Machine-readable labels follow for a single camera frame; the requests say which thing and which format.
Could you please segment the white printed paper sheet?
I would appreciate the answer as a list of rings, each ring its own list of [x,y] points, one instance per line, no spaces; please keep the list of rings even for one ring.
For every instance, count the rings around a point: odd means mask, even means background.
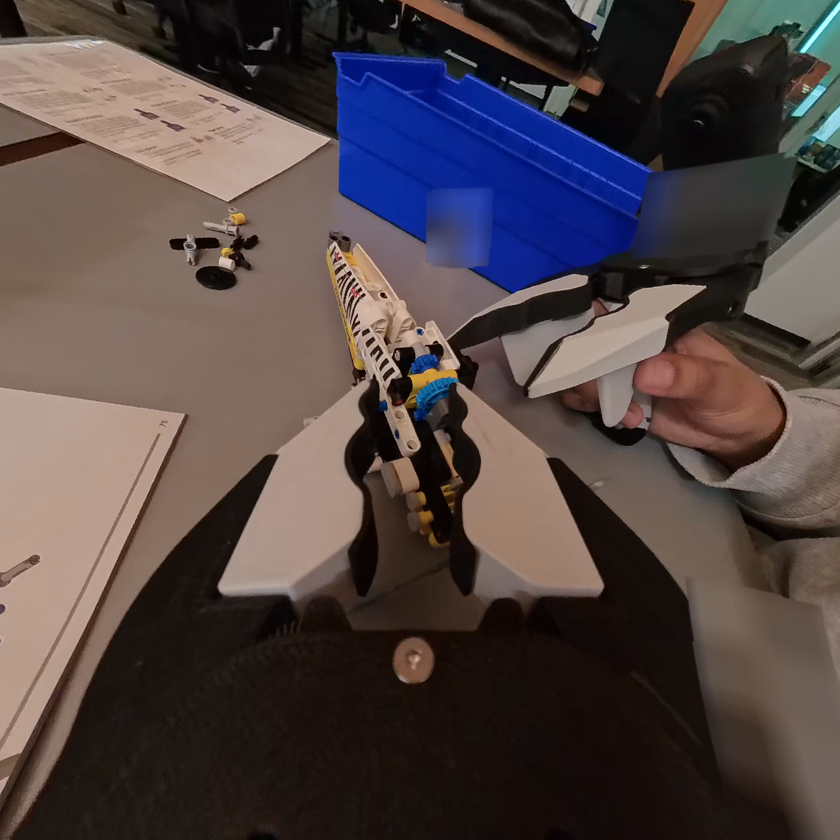
[[[98,38],[2,41],[1,102],[226,202],[329,141]]]

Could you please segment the instruction booklet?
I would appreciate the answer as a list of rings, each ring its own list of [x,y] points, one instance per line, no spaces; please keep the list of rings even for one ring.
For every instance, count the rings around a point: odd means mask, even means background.
[[[1,390],[1,792],[130,543],[186,417]]]

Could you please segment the person's right hand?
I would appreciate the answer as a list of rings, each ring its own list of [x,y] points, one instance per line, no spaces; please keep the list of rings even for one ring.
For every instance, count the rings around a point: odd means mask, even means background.
[[[633,386],[652,399],[650,434],[731,473],[766,456],[784,431],[776,391],[704,329],[638,363]]]

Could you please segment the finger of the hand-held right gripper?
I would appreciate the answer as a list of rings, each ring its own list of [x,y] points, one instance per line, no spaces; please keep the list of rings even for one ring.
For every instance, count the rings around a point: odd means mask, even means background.
[[[467,349],[543,322],[575,318],[592,308],[593,297],[586,275],[550,277],[478,312],[449,336],[448,343],[453,349]]]
[[[667,316],[703,290],[689,284],[642,288],[601,317],[586,313],[504,335],[513,378],[529,397],[540,397],[650,358],[665,347]]]

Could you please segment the person's right forearm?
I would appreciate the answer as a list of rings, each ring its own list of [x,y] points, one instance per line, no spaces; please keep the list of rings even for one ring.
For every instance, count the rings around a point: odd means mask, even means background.
[[[764,457],[731,470],[697,449],[667,444],[676,462],[707,487],[733,493],[743,513],[780,534],[839,535],[839,391],[787,392],[766,381],[786,412]]]

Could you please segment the blue plastic bin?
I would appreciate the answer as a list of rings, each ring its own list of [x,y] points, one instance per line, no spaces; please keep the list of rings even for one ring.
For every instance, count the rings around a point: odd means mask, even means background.
[[[440,59],[333,57],[342,196],[425,241],[430,192],[490,190],[474,271],[509,292],[631,248],[646,166]]]

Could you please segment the scattered small lego pieces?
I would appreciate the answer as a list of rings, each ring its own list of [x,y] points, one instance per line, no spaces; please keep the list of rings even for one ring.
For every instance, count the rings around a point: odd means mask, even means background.
[[[170,238],[170,250],[181,254],[195,268],[196,282],[211,291],[233,289],[239,270],[251,271],[247,253],[259,244],[257,234],[243,234],[247,216],[236,206],[227,208],[222,222],[203,222],[205,235]]]

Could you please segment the black office chair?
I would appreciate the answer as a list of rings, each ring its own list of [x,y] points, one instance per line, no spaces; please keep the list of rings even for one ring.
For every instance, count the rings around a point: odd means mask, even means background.
[[[687,1],[615,1],[600,38],[601,92],[579,130],[624,151],[633,141],[694,8]]]

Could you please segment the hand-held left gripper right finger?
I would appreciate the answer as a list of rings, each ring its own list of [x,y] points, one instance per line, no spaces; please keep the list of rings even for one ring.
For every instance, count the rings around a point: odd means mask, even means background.
[[[450,388],[450,442],[461,478],[450,572],[463,595],[595,597],[603,581],[540,447],[462,385]]]

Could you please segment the wooden office desk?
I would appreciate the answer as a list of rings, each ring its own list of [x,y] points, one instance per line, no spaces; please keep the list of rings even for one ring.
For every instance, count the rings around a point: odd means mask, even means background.
[[[603,90],[604,82],[593,70],[588,70],[585,73],[575,72],[546,60],[528,49],[515,45],[509,38],[466,17],[444,2],[403,1],[402,5],[449,26],[492,49],[496,49],[522,64],[539,70],[542,74],[557,82],[566,83],[593,96],[600,95]]]

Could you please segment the wooden post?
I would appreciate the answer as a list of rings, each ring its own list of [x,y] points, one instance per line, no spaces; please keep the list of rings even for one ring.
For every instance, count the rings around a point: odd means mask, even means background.
[[[670,57],[659,83],[657,96],[661,97],[674,76],[689,63],[701,41],[727,5],[727,0],[692,1],[693,8]]]

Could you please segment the lego helicopter model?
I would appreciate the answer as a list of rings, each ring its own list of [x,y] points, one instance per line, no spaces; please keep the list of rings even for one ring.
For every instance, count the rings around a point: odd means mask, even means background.
[[[407,506],[409,529],[448,546],[463,485],[449,432],[449,392],[477,366],[454,352],[434,321],[415,320],[364,248],[329,232],[327,263],[356,382],[379,388],[372,471]]]

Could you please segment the black bag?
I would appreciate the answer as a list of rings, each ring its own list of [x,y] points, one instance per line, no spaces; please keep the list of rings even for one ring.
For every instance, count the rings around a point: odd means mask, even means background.
[[[567,70],[584,72],[599,45],[565,1],[464,1],[467,18]]]

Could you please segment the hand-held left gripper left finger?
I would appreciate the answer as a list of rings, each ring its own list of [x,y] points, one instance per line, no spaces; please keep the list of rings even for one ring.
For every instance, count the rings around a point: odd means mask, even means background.
[[[363,492],[345,466],[363,422],[362,385],[284,444],[217,584],[223,596],[355,598],[348,550],[361,530]]]

